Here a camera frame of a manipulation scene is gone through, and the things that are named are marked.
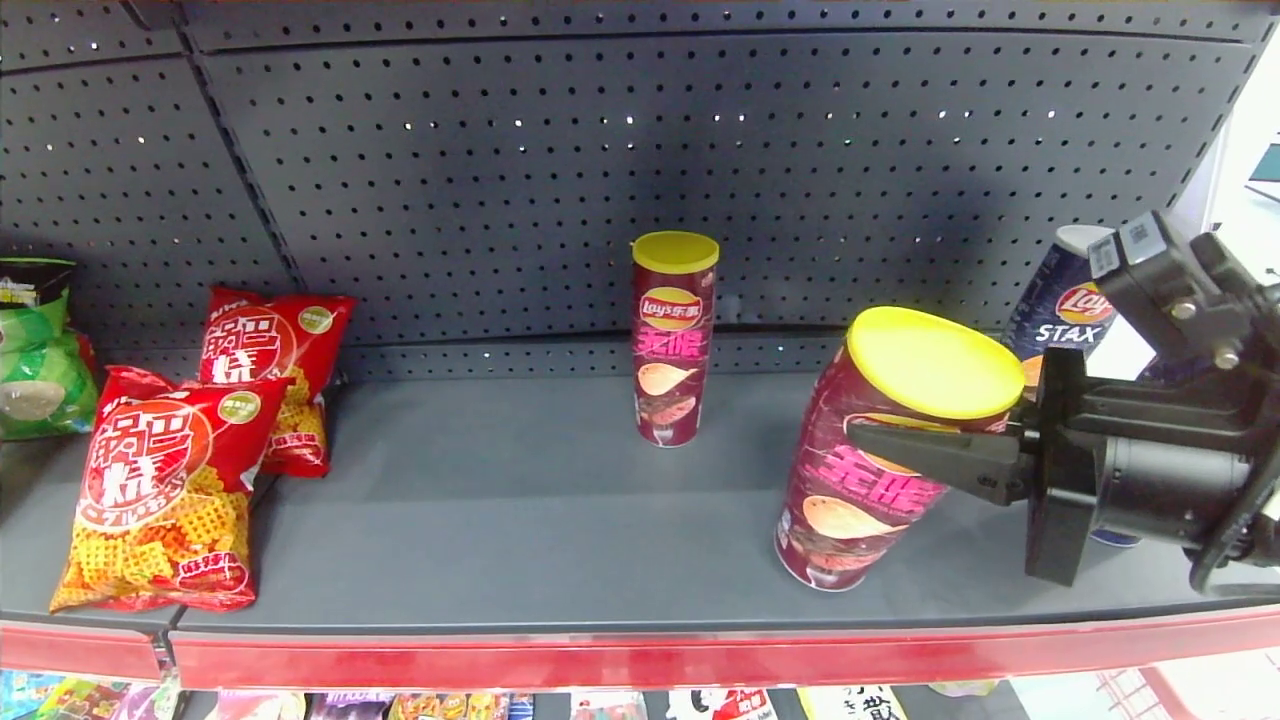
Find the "screw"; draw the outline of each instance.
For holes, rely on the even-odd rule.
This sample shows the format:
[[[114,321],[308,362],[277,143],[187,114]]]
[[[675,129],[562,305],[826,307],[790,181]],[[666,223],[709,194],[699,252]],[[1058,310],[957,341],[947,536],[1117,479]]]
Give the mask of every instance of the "screw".
[[[1213,352],[1213,364],[1220,370],[1230,370],[1240,364],[1240,356],[1230,347],[1219,347]]]
[[[1174,316],[1175,320],[1190,320],[1196,316],[1198,307],[1196,302],[1190,300],[1179,300],[1174,302],[1174,306],[1169,309],[1169,314]]]

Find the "robotic arm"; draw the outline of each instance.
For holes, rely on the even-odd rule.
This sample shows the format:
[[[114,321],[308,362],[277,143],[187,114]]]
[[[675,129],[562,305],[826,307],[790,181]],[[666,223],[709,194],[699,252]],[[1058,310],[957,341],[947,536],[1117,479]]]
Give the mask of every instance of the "robotic arm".
[[[1070,585],[1093,528],[1174,542],[1190,584],[1228,561],[1280,565],[1280,284],[1261,286],[1212,233],[1147,213],[1089,249],[1094,282],[1157,351],[1194,369],[1176,387],[1091,378],[1050,348],[1034,404],[1000,436],[850,425],[850,441],[996,505],[1028,501],[1027,574]]]

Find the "red shelf edge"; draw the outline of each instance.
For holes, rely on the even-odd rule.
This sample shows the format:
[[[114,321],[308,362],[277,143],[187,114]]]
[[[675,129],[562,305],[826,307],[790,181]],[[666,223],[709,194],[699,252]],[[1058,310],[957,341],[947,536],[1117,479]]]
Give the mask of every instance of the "red shelf edge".
[[[847,633],[170,634],[183,687],[671,688],[908,684],[1135,667],[1280,646],[1280,607],[1098,623]]]
[[[152,683],[161,678],[151,638],[142,633],[13,620],[0,623],[0,667]]]

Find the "yellow plastic lid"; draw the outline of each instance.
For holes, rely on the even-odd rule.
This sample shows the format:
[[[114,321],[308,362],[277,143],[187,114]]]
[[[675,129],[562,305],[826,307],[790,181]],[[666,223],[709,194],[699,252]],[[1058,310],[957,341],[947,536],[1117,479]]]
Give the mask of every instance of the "yellow plastic lid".
[[[906,307],[864,310],[845,345],[868,382],[895,402],[947,420],[1009,410],[1023,393],[1023,368],[998,342]]]
[[[640,236],[631,245],[637,265],[667,275],[700,273],[719,260],[719,245],[705,234],[659,231]]]

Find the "white can lid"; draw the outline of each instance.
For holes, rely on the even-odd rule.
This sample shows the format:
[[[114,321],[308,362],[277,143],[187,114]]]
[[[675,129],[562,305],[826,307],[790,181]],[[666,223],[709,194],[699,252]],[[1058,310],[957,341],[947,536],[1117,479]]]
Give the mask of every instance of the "white can lid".
[[[1080,258],[1088,258],[1091,245],[1116,231],[1102,225],[1062,225],[1053,232],[1059,245]]]

